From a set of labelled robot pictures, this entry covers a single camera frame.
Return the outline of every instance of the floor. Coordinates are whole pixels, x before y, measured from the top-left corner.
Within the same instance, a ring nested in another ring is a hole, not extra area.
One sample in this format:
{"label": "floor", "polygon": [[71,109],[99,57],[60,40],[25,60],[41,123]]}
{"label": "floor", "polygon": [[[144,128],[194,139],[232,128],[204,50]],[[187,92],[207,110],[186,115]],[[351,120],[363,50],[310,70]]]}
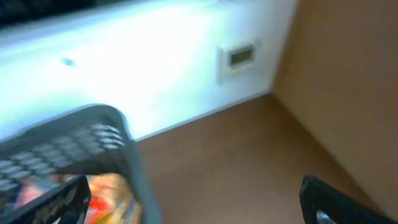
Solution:
{"label": "floor", "polygon": [[165,223],[303,223],[305,174],[375,208],[272,95],[138,145]]}

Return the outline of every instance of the basket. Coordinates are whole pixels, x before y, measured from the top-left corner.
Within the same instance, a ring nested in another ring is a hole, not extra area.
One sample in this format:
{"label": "basket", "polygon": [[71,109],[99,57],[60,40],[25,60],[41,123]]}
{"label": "basket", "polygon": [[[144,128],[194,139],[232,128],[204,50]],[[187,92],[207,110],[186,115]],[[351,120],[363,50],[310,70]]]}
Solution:
{"label": "basket", "polygon": [[7,197],[23,177],[117,173],[142,204],[141,223],[161,224],[159,204],[124,125],[108,105],[90,105],[0,143],[0,194]]}

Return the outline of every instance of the plastic crate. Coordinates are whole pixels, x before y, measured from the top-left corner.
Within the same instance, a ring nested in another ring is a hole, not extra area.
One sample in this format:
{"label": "plastic crate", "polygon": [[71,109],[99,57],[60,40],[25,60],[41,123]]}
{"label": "plastic crate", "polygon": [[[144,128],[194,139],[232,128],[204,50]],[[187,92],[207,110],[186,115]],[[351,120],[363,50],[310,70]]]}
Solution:
{"label": "plastic crate", "polygon": [[86,106],[0,143],[1,197],[30,175],[110,172],[121,174],[142,204],[141,223],[161,224],[159,204],[116,108]]}

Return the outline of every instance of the brown wall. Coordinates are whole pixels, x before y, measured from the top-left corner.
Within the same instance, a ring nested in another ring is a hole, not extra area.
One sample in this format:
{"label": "brown wall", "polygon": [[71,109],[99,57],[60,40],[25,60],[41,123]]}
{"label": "brown wall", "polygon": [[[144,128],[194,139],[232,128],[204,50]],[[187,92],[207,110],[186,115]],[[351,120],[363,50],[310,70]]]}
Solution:
{"label": "brown wall", "polygon": [[398,1],[303,0],[274,93],[398,219]]}

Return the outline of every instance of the wall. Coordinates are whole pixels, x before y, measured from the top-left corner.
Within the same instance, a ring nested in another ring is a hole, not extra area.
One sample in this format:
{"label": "wall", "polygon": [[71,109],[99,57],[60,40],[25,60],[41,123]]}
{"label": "wall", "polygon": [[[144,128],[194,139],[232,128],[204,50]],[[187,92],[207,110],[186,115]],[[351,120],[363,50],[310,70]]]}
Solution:
{"label": "wall", "polygon": [[274,93],[398,219],[398,2],[303,1]]}
{"label": "wall", "polygon": [[[136,1],[0,35],[0,138],[107,103],[142,139],[271,89],[296,0]],[[217,48],[261,43],[259,68],[219,85]],[[76,62],[70,68],[62,57]]]}

